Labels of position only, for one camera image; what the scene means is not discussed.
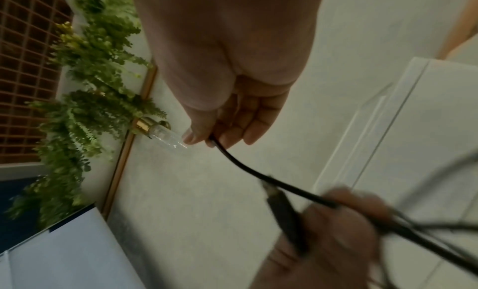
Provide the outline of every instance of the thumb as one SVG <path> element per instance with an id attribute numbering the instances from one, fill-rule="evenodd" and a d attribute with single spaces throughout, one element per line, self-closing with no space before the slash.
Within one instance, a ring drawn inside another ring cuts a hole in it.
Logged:
<path id="1" fill-rule="evenodd" d="M 339 209 L 323 237 L 291 274 L 301 288 L 366 288 L 369 267 L 378 248 L 370 222 L 349 208 Z"/>
<path id="2" fill-rule="evenodd" d="M 196 144 L 206 140 L 216 124 L 217 110 L 199 111 L 186 106 L 184 109 L 191 118 L 191 127 L 182 136 L 184 143 Z"/>

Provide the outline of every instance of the wooden lattice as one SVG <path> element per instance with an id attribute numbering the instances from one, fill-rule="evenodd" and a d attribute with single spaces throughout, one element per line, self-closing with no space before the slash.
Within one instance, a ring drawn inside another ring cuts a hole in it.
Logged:
<path id="1" fill-rule="evenodd" d="M 40 112 L 25 102 L 55 97 L 60 69 L 48 64 L 55 23 L 71 21 L 65 0 L 0 0 L 0 164 L 35 162 Z"/>

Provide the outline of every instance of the light gray floor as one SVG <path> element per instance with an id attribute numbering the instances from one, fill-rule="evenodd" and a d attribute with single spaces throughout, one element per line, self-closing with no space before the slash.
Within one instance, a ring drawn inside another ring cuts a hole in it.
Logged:
<path id="1" fill-rule="evenodd" d="M 309 63 L 279 119 L 233 154 L 311 188 L 357 106 L 413 56 L 434 57 L 465 2 L 325 0 Z M 161 78 L 152 96 L 173 130 L 189 126 Z M 148 288 L 246 288 L 278 233 L 263 199 L 256 180 L 217 150 L 179 156 L 138 137 L 109 224 Z"/>

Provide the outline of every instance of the hand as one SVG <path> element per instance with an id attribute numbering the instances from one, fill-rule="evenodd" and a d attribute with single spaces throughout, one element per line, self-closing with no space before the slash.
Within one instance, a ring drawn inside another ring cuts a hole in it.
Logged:
<path id="1" fill-rule="evenodd" d="M 159 71 L 191 118 L 184 142 L 211 133 L 257 141 L 304 69 L 321 0 L 134 0 Z"/>
<path id="2" fill-rule="evenodd" d="M 259 269 L 250 289 L 364 289 L 369 267 L 378 257 L 378 234 L 359 212 L 389 220 L 390 212 L 375 196 L 360 197 L 335 189 L 324 197 L 350 208 L 317 204 L 302 214 L 311 251 L 298 258 L 281 235 Z"/>

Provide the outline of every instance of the green plant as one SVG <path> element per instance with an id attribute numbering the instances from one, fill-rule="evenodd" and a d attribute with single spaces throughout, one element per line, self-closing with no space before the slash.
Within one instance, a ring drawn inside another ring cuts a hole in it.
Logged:
<path id="1" fill-rule="evenodd" d="M 128 38 L 140 32 L 132 0 L 76 0 L 87 25 L 81 34 L 70 23 L 58 25 L 60 41 L 53 46 L 52 63 L 68 68 L 68 75 L 84 89 L 53 102 L 32 102 L 47 121 L 39 129 L 46 138 L 36 148 L 49 174 L 40 177 L 16 197 L 9 214 L 16 218 L 40 207 L 40 227 L 60 221 L 87 204 L 81 193 L 83 172 L 89 157 L 108 151 L 100 143 L 103 133 L 121 139 L 135 117 L 144 114 L 162 118 L 166 113 L 151 99 L 129 90 L 121 75 L 127 61 L 148 65 L 128 52 Z"/>

